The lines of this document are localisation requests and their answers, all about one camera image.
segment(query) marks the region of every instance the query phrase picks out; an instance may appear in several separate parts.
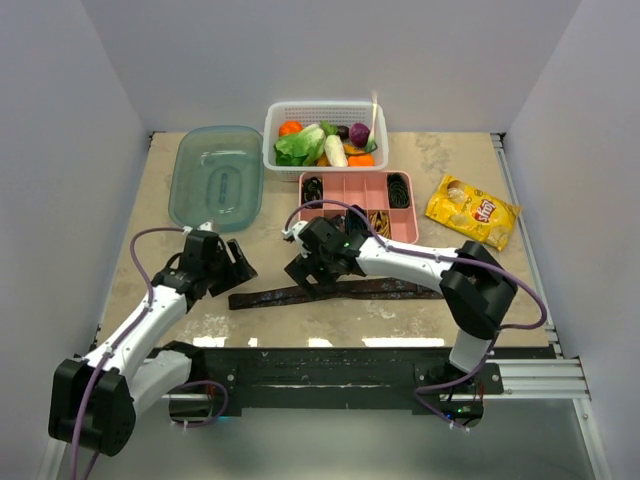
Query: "white basket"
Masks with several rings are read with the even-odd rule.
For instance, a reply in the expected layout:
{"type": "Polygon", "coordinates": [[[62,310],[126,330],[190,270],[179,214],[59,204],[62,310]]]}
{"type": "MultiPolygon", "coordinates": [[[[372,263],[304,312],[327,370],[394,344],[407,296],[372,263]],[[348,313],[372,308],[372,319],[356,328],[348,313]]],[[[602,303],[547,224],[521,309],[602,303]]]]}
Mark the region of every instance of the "white basket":
{"type": "Polygon", "coordinates": [[[364,123],[369,126],[373,116],[371,102],[280,102],[269,107],[267,120],[264,124],[264,138],[262,140],[262,158],[265,167],[273,170],[278,179],[284,182],[297,182],[304,172],[370,172],[383,170],[389,162],[389,144],[387,141],[387,124],[384,113],[378,105],[375,135],[378,149],[372,153],[375,165],[373,167],[279,167],[276,165],[276,152],[273,145],[278,140],[280,125],[290,120],[300,122],[305,127],[312,123],[326,120],[333,125],[364,123]]]}

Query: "potato chip bag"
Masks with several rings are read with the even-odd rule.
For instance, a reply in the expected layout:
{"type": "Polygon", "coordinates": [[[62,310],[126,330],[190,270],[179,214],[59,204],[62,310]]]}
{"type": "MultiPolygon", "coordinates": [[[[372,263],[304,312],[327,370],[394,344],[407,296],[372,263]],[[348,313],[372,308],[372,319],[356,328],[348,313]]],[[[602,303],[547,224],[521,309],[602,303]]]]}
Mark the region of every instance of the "potato chip bag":
{"type": "Polygon", "coordinates": [[[445,174],[425,215],[501,251],[521,210],[445,174]]]}

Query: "pink divided tray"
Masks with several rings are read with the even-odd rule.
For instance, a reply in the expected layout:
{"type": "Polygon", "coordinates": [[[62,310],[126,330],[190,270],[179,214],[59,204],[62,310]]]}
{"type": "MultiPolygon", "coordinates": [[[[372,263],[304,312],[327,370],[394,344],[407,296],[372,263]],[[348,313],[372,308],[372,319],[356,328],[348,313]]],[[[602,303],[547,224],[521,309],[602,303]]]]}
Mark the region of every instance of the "pink divided tray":
{"type": "MultiPolygon", "coordinates": [[[[416,210],[413,201],[413,187],[411,178],[404,172],[362,172],[362,173],[316,173],[306,172],[299,180],[299,204],[302,204],[302,184],[311,177],[322,180],[323,198],[339,200],[349,205],[358,205],[367,212],[382,211],[389,215],[391,227],[391,239],[404,243],[416,243],[418,241],[418,224],[416,210]],[[387,176],[399,173],[409,187],[409,207],[390,208],[389,193],[387,190],[387,176]]],[[[337,205],[323,204],[322,208],[302,210],[298,214],[299,220],[309,221],[313,217],[324,216],[333,218],[336,215],[344,215],[345,209],[337,205]]]]}

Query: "marble countertop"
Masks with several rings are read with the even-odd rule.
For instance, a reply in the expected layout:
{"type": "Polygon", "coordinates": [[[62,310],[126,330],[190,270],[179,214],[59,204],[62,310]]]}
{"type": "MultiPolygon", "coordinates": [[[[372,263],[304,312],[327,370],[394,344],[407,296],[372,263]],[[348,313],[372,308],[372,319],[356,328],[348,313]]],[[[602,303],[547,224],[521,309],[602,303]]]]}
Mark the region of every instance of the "marble countertop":
{"type": "MultiPolygon", "coordinates": [[[[125,245],[99,335],[106,339],[138,305],[144,284],[128,253],[131,237],[145,228],[172,225],[167,212],[169,188],[180,140],[184,133],[156,133],[129,222],[125,245]]],[[[418,213],[418,244],[432,247],[459,246],[467,237],[424,216],[427,202],[442,175],[461,180],[502,199],[508,199],[491,137],[480,133],[391,133],[389,170],[411,176],[418,213]]],[[[234,293],[248,293],[291,286],[283,268],[297,254],[294,245],[282,241],[281,230],[297,206],[298,184],[281,182],[265,172],[262,208],[254,223],[244,231],[223,235],[236,238],[258,277],[237,287],[234,293]]],[[[182,249],[179,233],[157,233],[140,239],[140,260],[150,274],[182,249]]],[[[502,252],[490,249],[509,271],[533,285],[522,238],[514,231],[502,252]]],[[[505,323],[532,323],[539,318],[535,303],[520,290],[505,317],[505,323]]],[[[457,333],[444,300],[326,300],[229,311],[227,294],[207,297],[162,338],[161,344],[181,340],[200,346],[299,347],[364,345],[453,345],[457,333]]],[[[543,330],[507,331],[499,346],[546,346],[543,330]]]]}

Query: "brown belt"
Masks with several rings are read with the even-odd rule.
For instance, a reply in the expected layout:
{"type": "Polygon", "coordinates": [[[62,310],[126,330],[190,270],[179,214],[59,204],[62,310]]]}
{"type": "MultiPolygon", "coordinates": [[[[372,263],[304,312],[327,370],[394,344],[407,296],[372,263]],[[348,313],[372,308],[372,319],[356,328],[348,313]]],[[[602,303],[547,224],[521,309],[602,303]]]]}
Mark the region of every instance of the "brown belt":
{"type": "Polygon", "coordinates": [[[229,310],[294,305],[329,298],[356,300],[404,300],[411,298],[436,300],[443,298],[441,294],[430,288],[393,278],[336,282],[331,285],[314,285],[314,287],[318,291],[316,298],[310,297],[301,287],[278,288],[255,293],[234,293],[229,295],[229,310]]]}

